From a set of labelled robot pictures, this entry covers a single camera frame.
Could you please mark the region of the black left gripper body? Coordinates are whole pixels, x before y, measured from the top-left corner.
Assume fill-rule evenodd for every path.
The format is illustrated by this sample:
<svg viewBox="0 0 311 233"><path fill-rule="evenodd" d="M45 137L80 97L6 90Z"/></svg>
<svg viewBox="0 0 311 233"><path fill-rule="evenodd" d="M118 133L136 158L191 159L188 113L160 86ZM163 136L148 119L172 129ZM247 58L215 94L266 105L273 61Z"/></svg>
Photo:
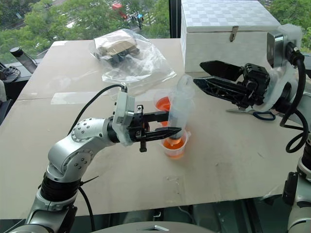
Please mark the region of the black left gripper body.
<svg viewBox="0 0 311 233"><path fill-rule="evenodd" d="M149 130L149 125L145 123L143 105L137 106L137 112L134 113L131 123L128 126L129 136L132 142L140 143L140 152L147 151L146 133Z"/></svg>

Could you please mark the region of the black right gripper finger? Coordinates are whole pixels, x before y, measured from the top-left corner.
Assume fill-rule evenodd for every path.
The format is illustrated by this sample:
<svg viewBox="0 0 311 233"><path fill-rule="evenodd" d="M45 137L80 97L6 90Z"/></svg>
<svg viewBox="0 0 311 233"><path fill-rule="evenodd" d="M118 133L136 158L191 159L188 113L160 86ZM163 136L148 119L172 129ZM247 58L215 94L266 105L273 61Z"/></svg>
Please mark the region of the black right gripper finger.
<svg viewBox="0 0 311 233"><path fill-rule="evenodd" d="M209 75L218 78L236 81L243 74L243 67L228 64L222 61L201 62L200 67Z"/></svg>
<svg viewBox="0 0 311 233"><path fill-rule="evenodd" d="M237 106L248 106L247 90L242 85L217 77L194 78L193 82L210 96L229 101Z"/></svg>

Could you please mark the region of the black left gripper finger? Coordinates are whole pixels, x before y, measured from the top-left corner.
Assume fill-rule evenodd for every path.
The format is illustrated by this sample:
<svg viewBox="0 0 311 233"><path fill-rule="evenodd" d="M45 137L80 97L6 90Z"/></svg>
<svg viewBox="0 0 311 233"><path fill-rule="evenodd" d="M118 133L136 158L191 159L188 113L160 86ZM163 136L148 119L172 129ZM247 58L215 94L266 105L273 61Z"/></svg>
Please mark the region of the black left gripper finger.
<svg viewBox="0 0 311 233"><path fill-rule="evenodd" d="M180 127L161 127L157 128L154 131L146 132L142 136L143 141L157 141L162 140L167 137L173 136L177 133L179 133L182 130Z"/></svg>
<svg viewBox="0 0 311 233"><path fill-rule="evenodd" d="M168 111L157 111L152 113L145 113L143 115L143 119L145 122L158 122L163 127L168 126L168 118L169 118L169 112Z"/></svg>

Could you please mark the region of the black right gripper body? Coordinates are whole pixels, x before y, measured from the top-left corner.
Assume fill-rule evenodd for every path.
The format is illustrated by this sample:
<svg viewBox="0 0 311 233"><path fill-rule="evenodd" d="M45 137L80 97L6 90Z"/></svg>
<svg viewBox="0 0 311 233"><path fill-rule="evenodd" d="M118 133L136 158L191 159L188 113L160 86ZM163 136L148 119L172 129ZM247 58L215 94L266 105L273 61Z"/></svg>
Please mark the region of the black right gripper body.
<svg viewBox="0 0 311 233"><path fill-rule="evenodd" d="M247 63L242 71L243 81L237 84L244 87L244 97L239 103L242 108L263 104L264 94L270 82L270 76L264 67Z"/></svg>

